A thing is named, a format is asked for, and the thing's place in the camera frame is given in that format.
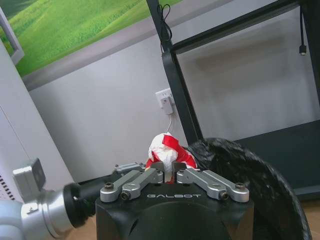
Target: bolt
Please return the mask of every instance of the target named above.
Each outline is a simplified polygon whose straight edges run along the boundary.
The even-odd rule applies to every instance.
[[[129,192],[126,192],[126,191],[123,191],[122,193],[120,193],[120,197],[122,200],[129,200],[130,199],[130,193]]]
[[[105,185],[104,185],[104,188],[105,189],[114,189],[114,184],[112,182],[107,182]]]
[[[229,195],[228,195],[228,193],[226,191],[222,191],[222,192],[219,193],[219,198],[221,200],[227,200],[229,198]]]
[[[242,182],[237,182],[235,184],[235,188],[238,190],[244,190],[244,189],[246,189],[246,186]]]

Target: black garbage bag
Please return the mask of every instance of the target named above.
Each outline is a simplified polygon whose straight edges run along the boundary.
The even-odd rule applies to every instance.
[[[254,240],[312,239],[297,196],[269,163],[240,144],[221,138],[199,140],[188,150],[201,170],[209,169],[234,183],[244,183],[249,189],[255,206]]]

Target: wooden floor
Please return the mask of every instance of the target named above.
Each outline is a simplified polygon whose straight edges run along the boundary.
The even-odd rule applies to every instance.
[[[320,240],[320,200],[302,203],[308,219],[313,240]],[[73,230],[67,240],[96,240],[96,217],[90,218],[87,223]]]

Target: green field photo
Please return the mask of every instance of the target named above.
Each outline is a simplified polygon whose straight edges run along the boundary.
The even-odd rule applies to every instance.
[[[0,0],[0,7],[25,54],[16,66],[22,77],[150,15],[146,0]],[[2,29],[0,38],[12,53]]]

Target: wall socket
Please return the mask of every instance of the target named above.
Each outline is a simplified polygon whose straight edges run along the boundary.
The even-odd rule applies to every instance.
[[[164,98],[170,98],[171,104],[172,105],[175,104],[174,96],[172,95],[172,92],[171,92],[170,88],[166,88],[164,90],[157,91],[155,93],[155,96],[156,96],[156,99],[158,100],[160,108],[163,108],[161,100],[164,99]]]

